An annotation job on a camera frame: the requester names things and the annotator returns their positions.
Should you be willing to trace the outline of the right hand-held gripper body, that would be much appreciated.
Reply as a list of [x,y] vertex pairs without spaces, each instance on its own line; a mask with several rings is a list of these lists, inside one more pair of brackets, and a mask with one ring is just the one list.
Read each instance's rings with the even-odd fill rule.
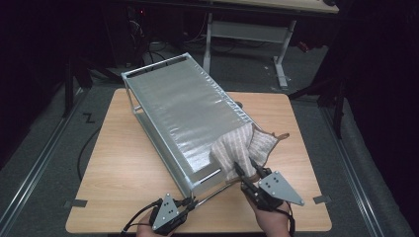
[[304,206],[304,200],[279,171],[263,174],[256,183],[242,177],[241,191],[258,209],[274,211],[284,202]]

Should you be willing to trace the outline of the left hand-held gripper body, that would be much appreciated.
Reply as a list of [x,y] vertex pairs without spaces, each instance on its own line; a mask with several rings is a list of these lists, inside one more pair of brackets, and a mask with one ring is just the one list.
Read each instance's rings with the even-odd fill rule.
[[176,206],[174,198],[166,194],[150,216],[152,230],[159,235],[168,235],[187,220],[188,214],[181,215],[185,208],[185,206]]

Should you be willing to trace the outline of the striped beige towel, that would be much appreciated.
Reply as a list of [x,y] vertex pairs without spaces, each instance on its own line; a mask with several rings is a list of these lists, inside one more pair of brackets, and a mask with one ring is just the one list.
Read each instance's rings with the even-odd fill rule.
[[239,181],[235,163],[243,170],[246,178],[256,182],[259,175],[251,161],[264,167],[277,144],[289,136],[288,133],[275,135],[264,131],[255,123],[246,123],[222,135],[211,146],[209,155],[220,164],[227,184]]

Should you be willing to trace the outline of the two-tier metal rack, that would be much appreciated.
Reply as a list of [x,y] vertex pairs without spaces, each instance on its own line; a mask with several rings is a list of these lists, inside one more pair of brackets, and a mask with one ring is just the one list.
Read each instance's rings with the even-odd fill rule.
[[252,119],[188,53],[122,74],[131,110],[180,193],[200,202],[227,188],[210,148]]

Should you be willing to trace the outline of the person's left hand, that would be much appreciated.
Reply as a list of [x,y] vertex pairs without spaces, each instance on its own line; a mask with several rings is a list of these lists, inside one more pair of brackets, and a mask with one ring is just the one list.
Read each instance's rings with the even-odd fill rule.
[[147,213],[139,219],[136,228],[136,237],[170,237],[172,235],[172,233],[167,236],[156,234],[149,225],[150,216],[151,214]]

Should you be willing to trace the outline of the person's right hand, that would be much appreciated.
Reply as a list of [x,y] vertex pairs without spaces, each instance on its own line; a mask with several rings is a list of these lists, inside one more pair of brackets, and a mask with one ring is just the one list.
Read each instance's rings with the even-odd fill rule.
[[250,201],[256,221],[267,237],[291,237],[289,232],[289,218],[283,212],[289,213],[290,207],[286,202],[279,206],[282,212],[260,210]]

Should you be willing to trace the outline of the black metal stand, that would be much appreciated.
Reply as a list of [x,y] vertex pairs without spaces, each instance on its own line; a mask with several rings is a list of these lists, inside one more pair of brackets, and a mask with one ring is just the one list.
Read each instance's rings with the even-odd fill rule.
[[341,139],[341,122],[343,118],[343,106],[345,99],[347,79],[345,77],[331,77],[321,81],[313,82],[311,85],[289,94],[290,100],[295,100],[305,95],[318,95],[317,105],[320,108],[332,106],[334,113],[332,117],[332,130]]
[[105,78],[113,82],[122,83],[121,75],[111,71],[101,64],[81,56],[70,56],[65,64],[65,79],[64,79],[64,113],[63,117],[68,118],[71,111],[75,108],[76,93],[74,92],[74,81],[77,81],[81,89],[90,90],[93,86],[93,80],[90,76],[90,71],[97,71]]

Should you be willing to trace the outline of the white-legged desk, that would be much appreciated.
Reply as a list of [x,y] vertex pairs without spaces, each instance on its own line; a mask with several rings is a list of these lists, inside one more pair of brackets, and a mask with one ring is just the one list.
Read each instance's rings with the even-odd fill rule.
[[[329,0],[206,0],[210,7],[236,7],[243,13],[245,10],[273,10],[283,14],[314,14],[320,16],[335,16],[339,8]],[[292,17],[286,27],[268,26],[267,24],[239,23],[232,20],[215,20],[212,13],[208,13],[206,50],[203,69],[210,72],[211,39],[250,40],[258,42],[278,43],[282,46],[278,55],[273,57],[279,85],[288,88],[287,76],[283,68],[283,60],[293,36],[296,17]]]

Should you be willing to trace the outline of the dark computer tower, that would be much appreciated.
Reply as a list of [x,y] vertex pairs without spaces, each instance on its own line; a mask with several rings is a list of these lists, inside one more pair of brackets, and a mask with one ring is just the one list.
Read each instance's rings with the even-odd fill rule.
[[143,65],[143,54],[146,48],[146,31],[144,29],[143,10],[128,6],[127,18],[129,33],[133,43],[134,62],[137,66]]

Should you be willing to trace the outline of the metal floor rail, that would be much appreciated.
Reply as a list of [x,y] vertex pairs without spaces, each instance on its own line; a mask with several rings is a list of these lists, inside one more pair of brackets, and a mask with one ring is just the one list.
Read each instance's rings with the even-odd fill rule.
[[328,130],[330,131],[335,146],[337,147],[340,162],[343,166],[347,182],[351,188],[352,194],[357,203],[357,207],[364,219],[364,222],[369,230],[371,237],[384,237],[381,225],[377,219],[373,206],[367,193],[361,184],[361,181],[356,173],[356,170],[353,166],[353,163],[350,159],[348,151],[343,143],[343,140],[338,137],[336,131],[333,127],[333,118],[328,109],[320,108],[323,119],[327,125]]
[[0,237],[7,237],[31,198],[44,171],[54,156],[63,134],[89,89],[77,89],[73,106],[67,112],[61,107],[65,95],[58,93],[31,126],[12,160],[0,172]]

